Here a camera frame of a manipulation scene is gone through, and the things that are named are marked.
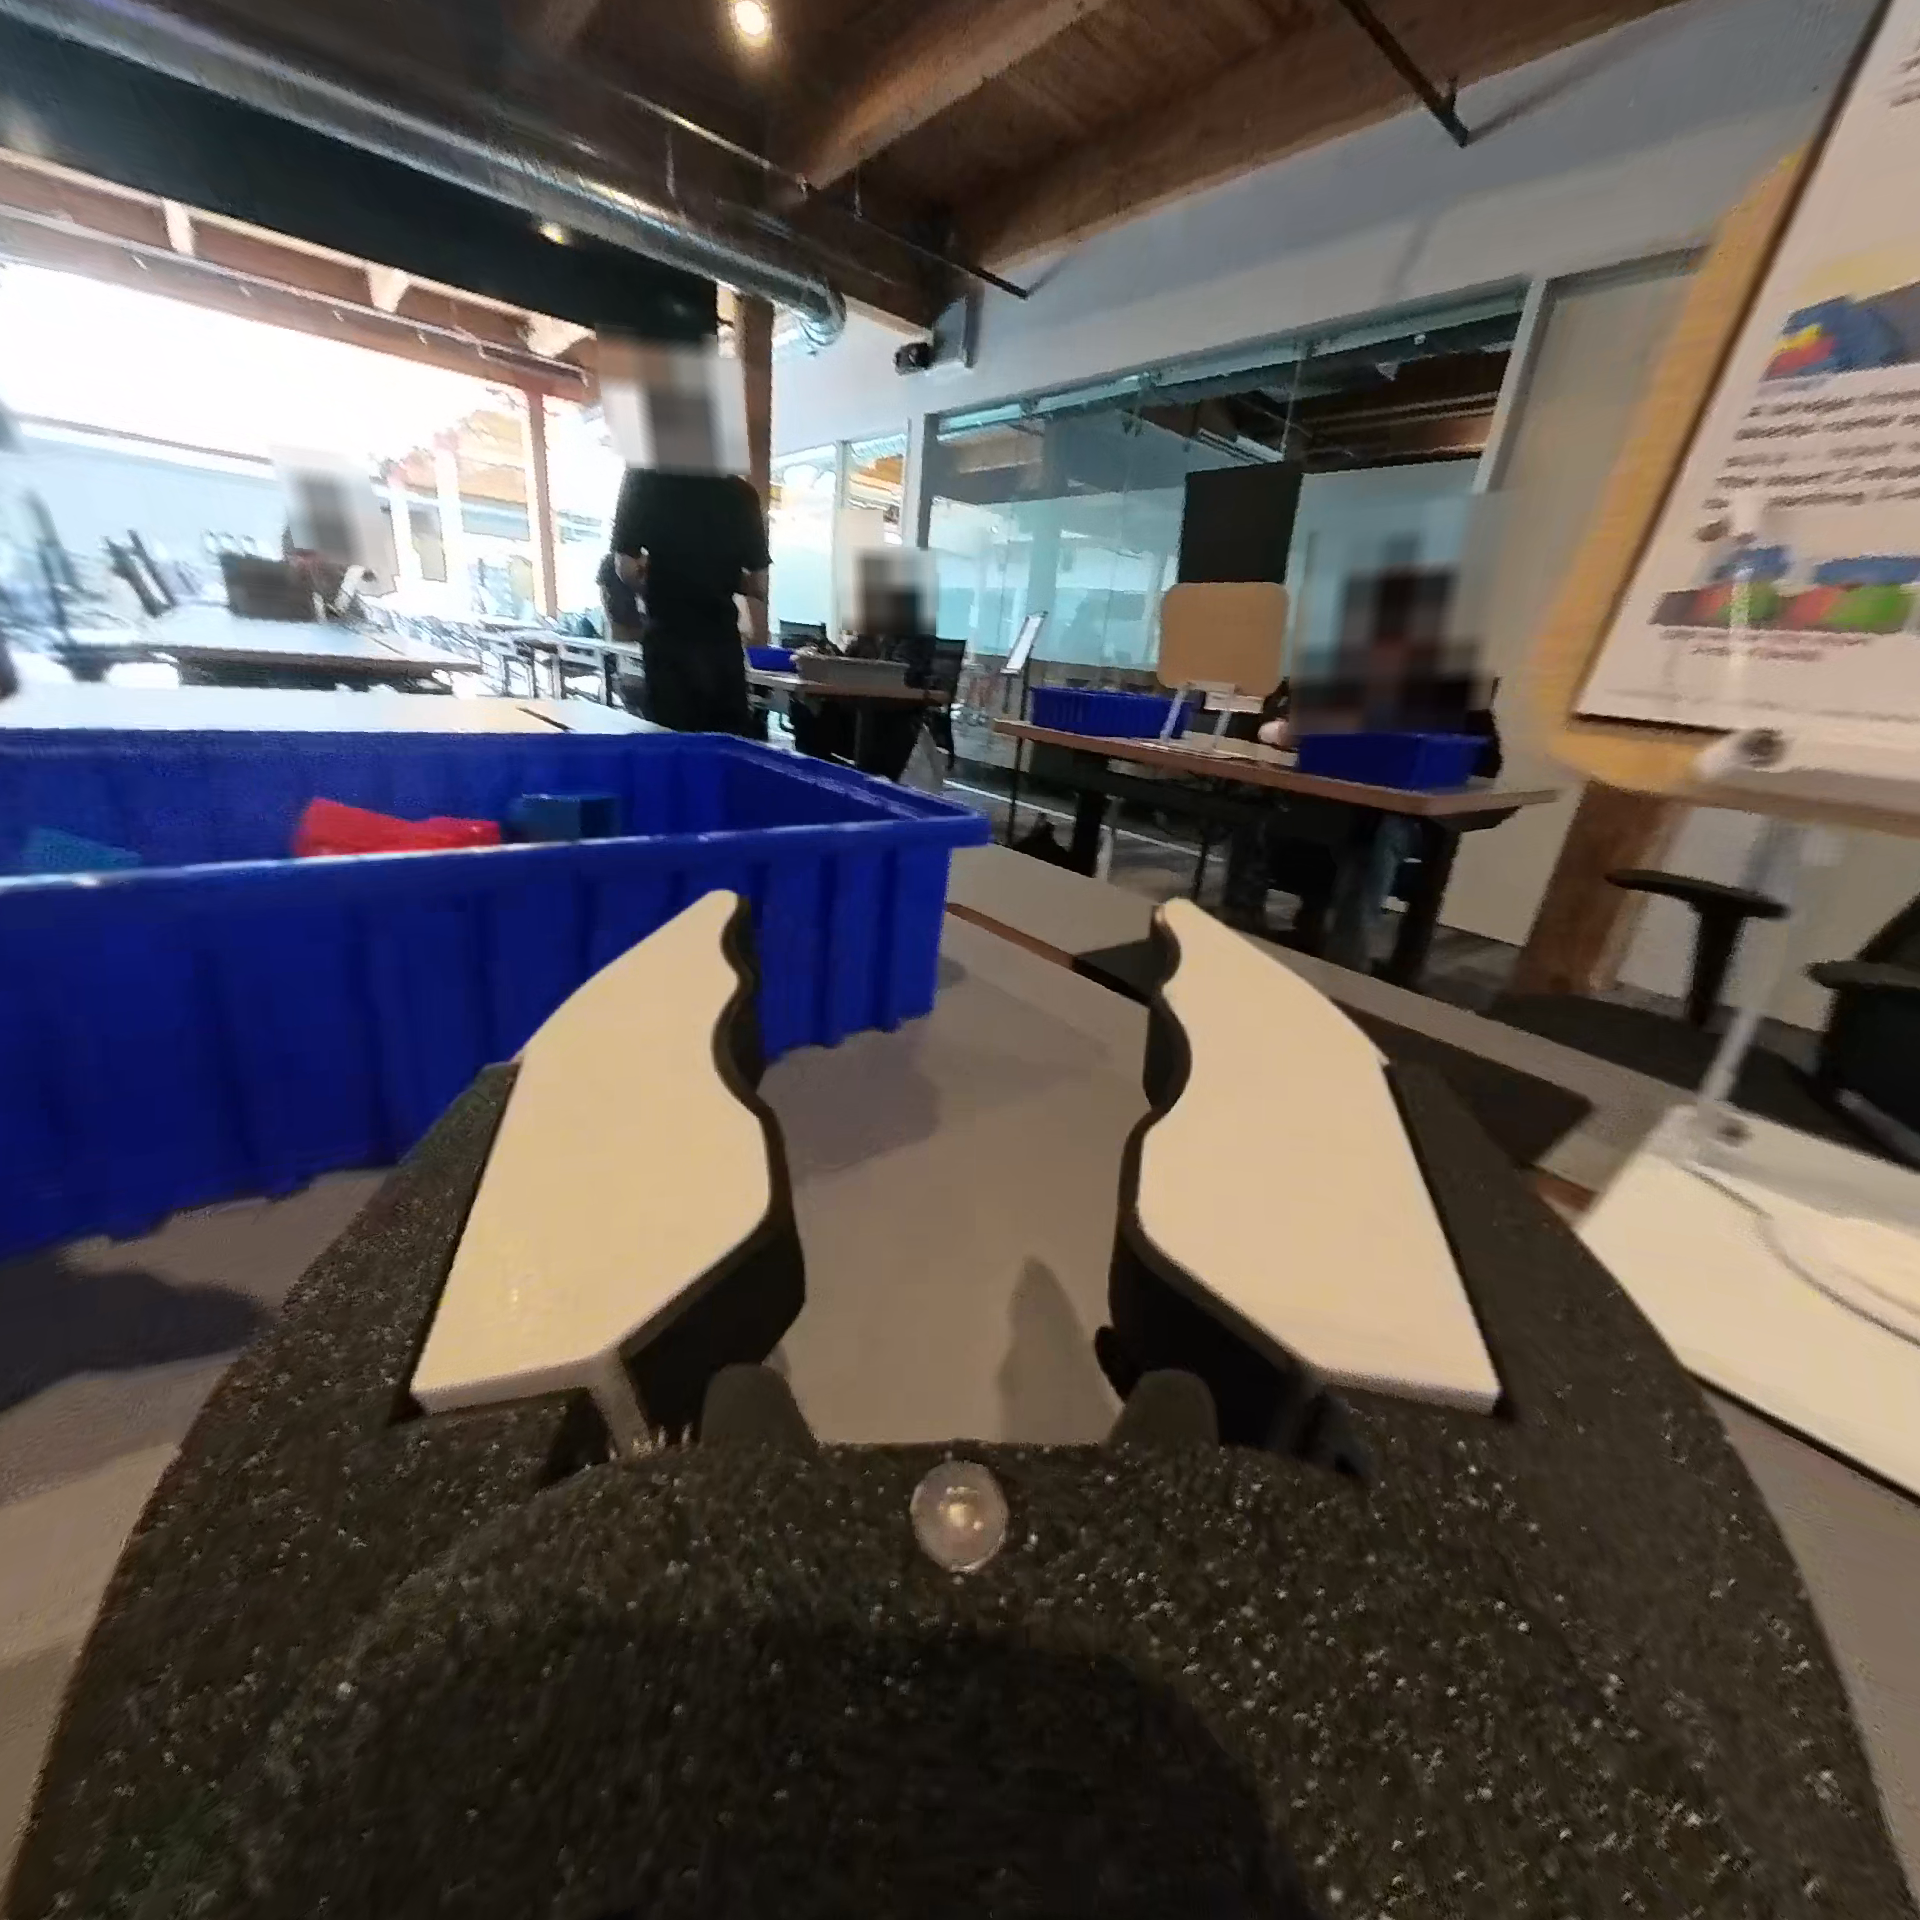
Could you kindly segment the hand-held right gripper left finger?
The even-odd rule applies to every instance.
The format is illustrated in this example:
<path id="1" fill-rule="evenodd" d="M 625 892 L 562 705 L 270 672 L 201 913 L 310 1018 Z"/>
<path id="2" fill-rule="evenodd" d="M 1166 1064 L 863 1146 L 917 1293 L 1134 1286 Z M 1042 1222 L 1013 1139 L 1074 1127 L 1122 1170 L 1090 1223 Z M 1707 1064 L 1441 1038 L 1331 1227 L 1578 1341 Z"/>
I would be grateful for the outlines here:
<path id="1" fill-rule="evenodd" d="M 759 1074 L 753 909 L 709 892 L 522 1045 L 412 1403 L 583 1397 L 615 1452 L 699 1432 L 805 1304 Z"/>

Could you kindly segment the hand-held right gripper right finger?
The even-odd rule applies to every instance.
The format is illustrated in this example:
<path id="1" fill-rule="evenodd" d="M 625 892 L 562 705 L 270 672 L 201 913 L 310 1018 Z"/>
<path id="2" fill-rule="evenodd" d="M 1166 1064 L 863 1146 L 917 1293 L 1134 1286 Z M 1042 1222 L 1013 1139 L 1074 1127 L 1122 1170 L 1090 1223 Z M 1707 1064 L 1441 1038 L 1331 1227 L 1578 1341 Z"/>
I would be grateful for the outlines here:
<path id="1" fill-rule="evenodd" d="M 1099 1366 L 1198 1379 L 1226 1443 L 1339 1462 L 1345 1398 L 1493 1416 L 1499 1375 L 1379 1045 L 1197 904 L 1154 909 Z"/>

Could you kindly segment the blue plastic bin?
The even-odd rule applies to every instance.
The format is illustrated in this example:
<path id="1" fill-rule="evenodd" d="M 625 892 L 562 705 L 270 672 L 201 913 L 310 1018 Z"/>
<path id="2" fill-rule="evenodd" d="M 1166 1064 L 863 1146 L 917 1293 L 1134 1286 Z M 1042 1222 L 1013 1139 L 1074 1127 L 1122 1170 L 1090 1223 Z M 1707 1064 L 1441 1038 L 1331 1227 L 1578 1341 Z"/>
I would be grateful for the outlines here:
<path id="1" fill-rule="evenodd" d="M 570 847 L 282 857 L 313 796 L 506 820 L 615 792 Z M 735 736 L 9 729 L 0 1247 L 399 1163 L 599 970 L 709 892 L 758 922 L 770 1061 L 931 1013 L 969 804 Z M 141 871 L 21 880 L 30 828 Z"/>

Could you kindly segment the pile of mega blocks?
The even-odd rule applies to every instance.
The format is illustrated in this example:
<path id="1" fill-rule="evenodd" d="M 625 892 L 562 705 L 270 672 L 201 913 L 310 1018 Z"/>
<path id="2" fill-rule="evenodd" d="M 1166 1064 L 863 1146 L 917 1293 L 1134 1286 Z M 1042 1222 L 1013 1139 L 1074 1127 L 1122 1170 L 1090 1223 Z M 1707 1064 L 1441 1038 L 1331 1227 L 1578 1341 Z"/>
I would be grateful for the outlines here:
<path id="1" fill-rule="evenodd" d="M 599 843 L 624 828 L 624 802 L 615 792 L 524 792 L 506 820 L 422 817 L 358 811 L 313 796 L 282 857 L 342 857 L 342 856 L 412 856 L 412 851 L 494 851 L 494 847 L 570 847 Z M 141 871 L 147 856 L 113 847 L 78 828 L 30 828 L 14 874 L 113 874 Z"/>

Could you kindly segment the long work table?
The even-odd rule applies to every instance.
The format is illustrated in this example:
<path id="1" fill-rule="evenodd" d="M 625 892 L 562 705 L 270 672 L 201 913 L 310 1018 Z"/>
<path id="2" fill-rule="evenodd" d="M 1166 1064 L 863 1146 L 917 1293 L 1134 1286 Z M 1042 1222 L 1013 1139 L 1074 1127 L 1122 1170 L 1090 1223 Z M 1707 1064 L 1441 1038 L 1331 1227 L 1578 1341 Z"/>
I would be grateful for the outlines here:
<path id="1" fill-rule="evenodd" d="M 239 643 L 154 640 L 141 663 L 169 663 L 193 687 L 252 691 L 430 691 L 446 694 L 483 680 L 483 663 L 446 649 L 393 649 L 388 643 Z"/>
<path id="2" fill-rule="evenodd" d="M 939 687 L 747 668 L 747 694 L 784 721 L 796 757 L 874 780 L 901 780 L 920 745 L 931 745 L 937 776 L 953 765 L 953 694 Z"/>
<path id="3" fill-rule="evenodd" d="M 1311 954 L 1345 971 L 1374 971 L 1370 945 L 1379 909 L 1370 909 L 1368 881 L 1374 874 L 1384 820 L 1412 820 L 1421 874 L 1405 901 L 1396 945 L 1379 964 L 1400 988 L 1421 984 L 1460 837 L 1498 828 L 1514 813 L 1559 796 L 1559 789 L 1524 780 L 1468 780 L 1444 789 L 1344 780 L 1301 772 L 1294 753 L 1251 740 L 1077 736 L 1028 721 L 994 721 L 994 731 L 1013 745 L 1013 765 L 1021 765 L 1025 748 L 1059 760 L 1059 780 L 1074 792 L 1069 871 L 1077 874 L 1093 874 L 1099 837 L 1116 802 L 1180 811 L 1227 835 L 1251 835 L 1275 813 L 1297 804 L 1320 811 L 1325 820 L 1311 820 L 1311 837 L 1331 851 L 1331 909 Z"/>

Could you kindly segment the white stand base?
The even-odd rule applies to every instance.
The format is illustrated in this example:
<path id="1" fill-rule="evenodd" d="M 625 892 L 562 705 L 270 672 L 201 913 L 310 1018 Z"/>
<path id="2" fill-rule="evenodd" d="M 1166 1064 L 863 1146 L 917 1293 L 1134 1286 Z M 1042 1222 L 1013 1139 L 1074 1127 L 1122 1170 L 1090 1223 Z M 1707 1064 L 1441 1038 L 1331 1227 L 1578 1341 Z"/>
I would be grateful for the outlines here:
<path id="1" fill-rule="evenodd" d="M 1693 1101 L 1617 1163 L 1581 1244 L 1693 1379 L 1920 1494 L 1920 1174 Z"/>

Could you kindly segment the black office chair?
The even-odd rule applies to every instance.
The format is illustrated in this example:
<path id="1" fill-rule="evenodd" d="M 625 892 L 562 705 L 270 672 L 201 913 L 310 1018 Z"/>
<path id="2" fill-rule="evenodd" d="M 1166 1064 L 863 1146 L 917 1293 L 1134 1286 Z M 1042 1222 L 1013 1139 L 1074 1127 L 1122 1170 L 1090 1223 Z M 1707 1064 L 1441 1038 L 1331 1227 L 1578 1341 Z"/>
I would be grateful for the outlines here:
<path id="1" fill-rule="evenodd" d="M 1873 1153 L 1920 1163 L 1920 904 L 1805 979 L 1830 995 L 1809 1090 Z"/>
<path id="2" fill-rule="evenodd" d="M 1646 868 L 1606 871 L 1606 881 L 1621 897 L 1673 901 L 1693 913 L 1693 964 L 1682 988 L 1682 1020 L 1693 1031 L 1712 1031 L 1745 931 L 1788 915 L 1786 901 Z"/>

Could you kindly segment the small wooden clipboard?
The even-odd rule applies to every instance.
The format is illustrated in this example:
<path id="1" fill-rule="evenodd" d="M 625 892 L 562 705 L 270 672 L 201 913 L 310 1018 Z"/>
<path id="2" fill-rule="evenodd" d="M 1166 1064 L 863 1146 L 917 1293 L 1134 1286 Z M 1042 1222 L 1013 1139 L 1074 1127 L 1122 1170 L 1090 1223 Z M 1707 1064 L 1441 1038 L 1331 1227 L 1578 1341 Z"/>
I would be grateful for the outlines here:
<path id="1" fill-rule="evenodd" d="M 1154 677 L 1166 687 L 1271 694 L 1281 683 L 1288 594 L 1275 582 L 1180 582 L 1158 604 Z"/>

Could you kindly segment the printed instruction sheet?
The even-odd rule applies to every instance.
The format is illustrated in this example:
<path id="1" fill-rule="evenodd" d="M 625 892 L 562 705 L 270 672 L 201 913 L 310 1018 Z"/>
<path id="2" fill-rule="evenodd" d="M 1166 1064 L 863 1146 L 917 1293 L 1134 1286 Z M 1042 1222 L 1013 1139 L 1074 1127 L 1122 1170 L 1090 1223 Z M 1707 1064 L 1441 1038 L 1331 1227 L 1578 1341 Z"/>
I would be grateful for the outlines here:
<path id="1" fill-rule="evenodd" d="M 1920 9 L 1809 159 L 1573 712 L 1914 725 Z"/>

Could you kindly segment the wooden post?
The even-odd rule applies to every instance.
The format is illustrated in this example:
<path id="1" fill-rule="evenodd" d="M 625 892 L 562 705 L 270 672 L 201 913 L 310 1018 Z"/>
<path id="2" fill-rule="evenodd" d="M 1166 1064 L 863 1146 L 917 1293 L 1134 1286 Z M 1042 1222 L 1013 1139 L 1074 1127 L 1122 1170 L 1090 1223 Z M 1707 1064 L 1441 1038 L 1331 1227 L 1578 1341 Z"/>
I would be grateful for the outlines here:
<path id="1" fill-rule="evenodd" d="M 1643 904 L 1617 871 L 1654 871 L 1682 804 L 1588 780 L 1509 977 L 1514 995 L 1595 995 L 1617 979 Z"/>

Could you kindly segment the metal ventilation duct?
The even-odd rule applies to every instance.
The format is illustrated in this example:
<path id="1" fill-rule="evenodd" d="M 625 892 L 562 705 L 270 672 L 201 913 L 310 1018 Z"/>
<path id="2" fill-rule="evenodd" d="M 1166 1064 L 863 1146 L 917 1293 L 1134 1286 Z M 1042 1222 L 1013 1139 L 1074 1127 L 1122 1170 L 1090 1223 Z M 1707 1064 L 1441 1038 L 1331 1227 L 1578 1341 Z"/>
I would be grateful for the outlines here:
<path id="1" fill-rule="evenodd" d="M 821 278 L 476 140 L 342 136 L 86 64 L 57 71 L 54 91 L 4 79 L 4 149 L 583 326 L 690 342 L 717 326 L 726 285 L 793 315 L 821 347 L 848 328 L 848 301 Z"/>

